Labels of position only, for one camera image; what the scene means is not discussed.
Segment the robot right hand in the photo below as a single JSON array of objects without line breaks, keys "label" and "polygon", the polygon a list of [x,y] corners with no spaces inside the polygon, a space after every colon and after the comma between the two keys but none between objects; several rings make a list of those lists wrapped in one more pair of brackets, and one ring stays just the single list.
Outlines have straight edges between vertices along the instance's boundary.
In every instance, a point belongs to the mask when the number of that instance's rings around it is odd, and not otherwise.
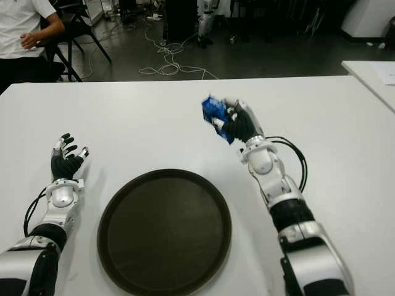
[{"label": "robot right hand", "polygon": [[264,137],[259,121],[245,101],[228,97],[221,102],[227,109],[228,121],[212,117],[211,123],[217,131],[224,132],[243,143],[255,136]]}]

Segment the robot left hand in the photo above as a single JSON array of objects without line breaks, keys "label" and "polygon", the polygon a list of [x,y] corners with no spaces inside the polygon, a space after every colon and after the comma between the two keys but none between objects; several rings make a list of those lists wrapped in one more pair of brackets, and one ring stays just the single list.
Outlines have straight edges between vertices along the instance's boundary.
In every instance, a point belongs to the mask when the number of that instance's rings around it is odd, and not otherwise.
[{"label": "robot left hand", "polygon": [[51,154],[51,173],[53,181],[58,179],[73,179],[83,162],[89,156],[89,149],[73,143],[70,133],[63,134],[54,144]]}]

